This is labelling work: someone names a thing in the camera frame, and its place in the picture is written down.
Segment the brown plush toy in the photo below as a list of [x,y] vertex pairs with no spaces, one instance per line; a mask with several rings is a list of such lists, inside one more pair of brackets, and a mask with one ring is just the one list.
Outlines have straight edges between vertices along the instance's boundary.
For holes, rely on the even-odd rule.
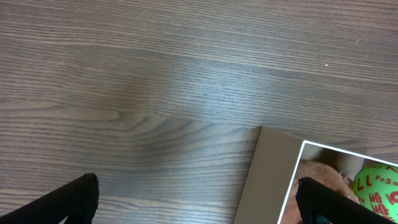
[[303,177],[310,177],[317,182],[329,187],[342,196],[359,203],[358,197],[349,187],[352,181],[341,175],[329,165],[317,161],[301,160],[298,164],[294,181],[291,186],[287,203],[281,219],[281,224],[299,224],[302,218],[296,201],[296,194],[299,187],[299,180]]

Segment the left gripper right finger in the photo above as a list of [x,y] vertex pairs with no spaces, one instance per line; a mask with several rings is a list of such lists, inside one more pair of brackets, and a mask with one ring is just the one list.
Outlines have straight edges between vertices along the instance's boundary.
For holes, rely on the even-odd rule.
[[309,177],[299,180],[295,198],[303,224],[394,224]]

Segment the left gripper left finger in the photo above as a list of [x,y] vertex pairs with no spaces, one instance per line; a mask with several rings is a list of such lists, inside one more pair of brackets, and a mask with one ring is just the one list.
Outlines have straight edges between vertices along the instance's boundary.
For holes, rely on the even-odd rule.
[[1,217],[1,224],[91,224],[99,205],[99,180],[83,176]]

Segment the green number ball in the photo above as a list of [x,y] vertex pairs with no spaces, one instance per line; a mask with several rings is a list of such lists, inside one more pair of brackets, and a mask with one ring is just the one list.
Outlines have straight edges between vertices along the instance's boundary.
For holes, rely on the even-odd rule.
[[371,164],[354,178],[354,194],[362,206],[397,223],[397,167]]

